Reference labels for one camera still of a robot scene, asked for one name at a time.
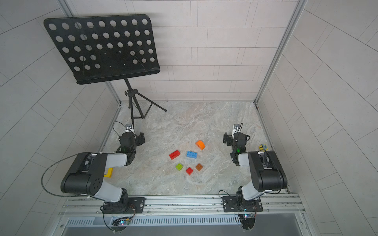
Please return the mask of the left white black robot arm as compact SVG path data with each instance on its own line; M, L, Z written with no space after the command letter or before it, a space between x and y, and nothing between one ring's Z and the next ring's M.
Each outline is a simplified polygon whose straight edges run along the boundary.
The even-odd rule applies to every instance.
M104 214L142 213L145 198L130 198L126 189L104 180L106 170L131 165L136 147L145 143L145 137L129 131L119 141L120 148L115 153L79 153L62 180L61 191L103 200L100 210Z

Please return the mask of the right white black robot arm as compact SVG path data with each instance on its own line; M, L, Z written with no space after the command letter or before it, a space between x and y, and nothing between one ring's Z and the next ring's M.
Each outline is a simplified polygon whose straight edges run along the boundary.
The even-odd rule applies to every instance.
M230 157L239 167L250 169L251 181L239 187L236 193L237 203L254 201L265 193L278 194L287 188L287 177L283 167L272 150L246 151L250 136L243 133L233 135L225 133L223 143L232 147Z

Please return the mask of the green 2x2 lego brick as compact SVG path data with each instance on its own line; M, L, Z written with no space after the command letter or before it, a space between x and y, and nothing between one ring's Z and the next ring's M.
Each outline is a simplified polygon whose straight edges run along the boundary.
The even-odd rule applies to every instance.
M182 165L181 163L178 163L178 164L176 165L176 169L177 169L178 171L181 171L181 170L183 169L183 165Z

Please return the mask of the blue 2x4 lego brick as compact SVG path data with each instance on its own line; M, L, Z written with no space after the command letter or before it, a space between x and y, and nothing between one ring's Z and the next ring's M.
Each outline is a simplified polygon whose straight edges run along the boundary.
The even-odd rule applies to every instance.
M189 157L189 158L194 158L194 159L197 159L197 152L193 152L193 151L187 151L186 153L186 157Z

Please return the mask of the brown 2x2 lego brick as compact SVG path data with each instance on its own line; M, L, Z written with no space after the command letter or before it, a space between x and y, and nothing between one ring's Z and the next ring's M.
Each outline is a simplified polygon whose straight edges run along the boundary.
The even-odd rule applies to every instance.
M195 168L200 172L203 169L203 166L198 163Z

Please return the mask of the orange half-round lego piece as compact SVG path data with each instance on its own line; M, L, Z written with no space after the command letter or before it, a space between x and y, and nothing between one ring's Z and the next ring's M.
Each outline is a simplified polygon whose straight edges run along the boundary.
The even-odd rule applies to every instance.
M200 150L204 150L206 148L206 145L201 141L197 141L196 143L196 146L200 149Z

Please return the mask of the red 2x4 lego brick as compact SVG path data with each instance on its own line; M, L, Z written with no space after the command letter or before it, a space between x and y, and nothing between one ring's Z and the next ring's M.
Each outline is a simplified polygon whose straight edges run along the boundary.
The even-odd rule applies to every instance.
M170 157L171 160L173 160L173 159L177 158L178 156L180 156L180 154L181 153L178 150L176 150L176 151L172 152L171 154L169 154L169 157Z

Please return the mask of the red 2x2 lego brick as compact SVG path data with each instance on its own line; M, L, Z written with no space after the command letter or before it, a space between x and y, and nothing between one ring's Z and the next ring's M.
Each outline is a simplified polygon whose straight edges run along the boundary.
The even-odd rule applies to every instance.
M187 170L186 170L186 173L190 176L192 173L194 172L194 170L192 169L192 168L188 168Z

